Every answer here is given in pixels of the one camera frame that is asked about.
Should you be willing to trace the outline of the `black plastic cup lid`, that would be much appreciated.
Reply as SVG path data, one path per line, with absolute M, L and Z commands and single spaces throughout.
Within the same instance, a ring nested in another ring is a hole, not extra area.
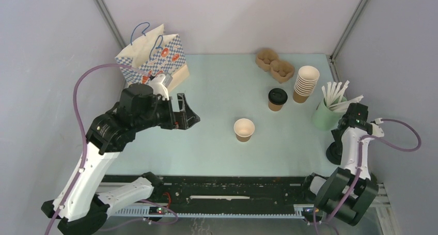
M 268 100 L 274 105 L 284 105 L 288 100 L 288 95 L 281 88 L 273 88 L 268 93 Z

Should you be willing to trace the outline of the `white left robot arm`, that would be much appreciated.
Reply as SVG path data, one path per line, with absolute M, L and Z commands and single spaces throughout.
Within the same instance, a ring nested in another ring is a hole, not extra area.
M 174 112 L 171 100 L 157 87 L 132 84 L 112 109 L 94 119 L 75 173 L 61 194 L 41 207 L 51 220 L 59 220 L 61 233 L 93 234 L 120 209 L 140 200 L 161 200 L 163 182 L 151 172 L 106 193 L 97 193 L 97 188 L 137 132 L 153 127 L 187 130 L 200 121 L 184 94 L 178 94 L 178 103 L 180 110 Z

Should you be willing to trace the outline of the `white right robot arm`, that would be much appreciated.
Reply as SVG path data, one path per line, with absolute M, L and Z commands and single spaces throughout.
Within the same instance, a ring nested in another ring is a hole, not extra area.
M 305 202 L 351 226 L 361 220 L 378 193 L 367 167 L 367 150 L 371 136 L 383 132 L 367 118 L 367 106 L 349 105 L 331 131 L 334 141 L 326 150 L 326 157 L 338 167 L 329 177 L 312 173 L 300 189 Z

